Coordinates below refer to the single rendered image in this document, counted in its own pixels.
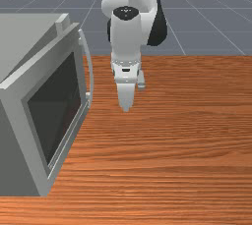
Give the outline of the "grey microwave oven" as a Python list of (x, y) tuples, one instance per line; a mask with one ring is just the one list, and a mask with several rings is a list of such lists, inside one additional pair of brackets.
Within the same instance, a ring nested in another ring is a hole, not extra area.
[(0, 197), (49, 194), (93, 101), (67, 14), (0, 14)]

